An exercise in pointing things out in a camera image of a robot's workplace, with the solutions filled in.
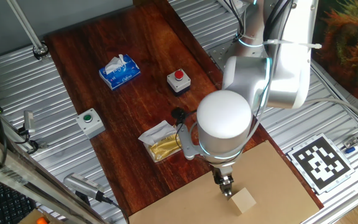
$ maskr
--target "metal bracket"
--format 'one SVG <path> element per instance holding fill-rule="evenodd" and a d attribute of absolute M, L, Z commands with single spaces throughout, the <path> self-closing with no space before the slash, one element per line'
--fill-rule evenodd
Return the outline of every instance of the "metal bracket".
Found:
<path fill-rule="evenodd" d="M 351 137 L 350 139 L 346 140 L 343 144 L 347 149 L 349 149 L 358 144 L 358 139 L 356 137 Z"/>
<path fill-rule="evenodd" d="M 201 153 L 201 147 L 195 146 L 191 141 L 191 135 L 187 130 L 184 123 L 177 125 L 177 131 L 180 139 L 180 143 L 183 149 L 183 153 L 188 160 L 194 159 L 194 157 Z"/>

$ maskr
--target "wooden block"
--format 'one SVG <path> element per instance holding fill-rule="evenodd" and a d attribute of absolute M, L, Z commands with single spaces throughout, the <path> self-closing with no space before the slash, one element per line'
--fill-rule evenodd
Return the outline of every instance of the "wooden block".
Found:
<path fill-rule="evenodd" d="M 232 207 L 236 215 L 242 215 L 244 212 L 248 211 L 252 206 L 256 204 L 256 201 L 249 193 L 246 188 L 243 188 L 238 193 L 233 195 L 229 199 L 229 205 Z"/>

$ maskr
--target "tissue box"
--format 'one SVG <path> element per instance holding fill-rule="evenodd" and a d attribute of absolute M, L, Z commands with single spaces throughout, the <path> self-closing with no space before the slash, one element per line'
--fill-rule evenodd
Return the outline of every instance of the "tissue box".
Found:
<path fill-rule="evenodd" d="M 99 70 L 100 77 L 110 87 L 116 89 L 140 74 L 139 67 L 128 55 L 114 57 L 104 68 Z"/>

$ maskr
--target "gray metal frame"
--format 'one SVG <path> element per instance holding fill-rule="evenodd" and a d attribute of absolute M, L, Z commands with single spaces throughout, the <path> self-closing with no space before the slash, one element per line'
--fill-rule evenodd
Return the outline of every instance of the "gray metal frame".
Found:
<path fill-rule="evenodd" d="M 0 169 L 0 182 L 61 213 L 76 223 L 106 223 L 89 205 L 51 176 L 26 152 L 12 146 L 7 150 L 5 166 Z M 0 143 L 0 161 L 3 145 Z"/>

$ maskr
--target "metal pipe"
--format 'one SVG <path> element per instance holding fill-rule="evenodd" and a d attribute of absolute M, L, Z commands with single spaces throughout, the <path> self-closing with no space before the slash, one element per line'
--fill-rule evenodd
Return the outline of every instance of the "metal pipe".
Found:
<path fill-rule="evenodd" d="M 22 27 L 27 33 L 27 35 L 29 36 L 32 44 L 35 46 L 37 50 L 42 50 L 44 47 L 42 46 L 41 41 L 38 39 L 37 34 L 35 34 L 34 30 L 32 29 L 29 21 L 27 20 L 26 16 L 24 15 L 17 1 L 16 0 L 6 0 L 6 1 L 12 8 L 19 22 L 22 24 Z"/>

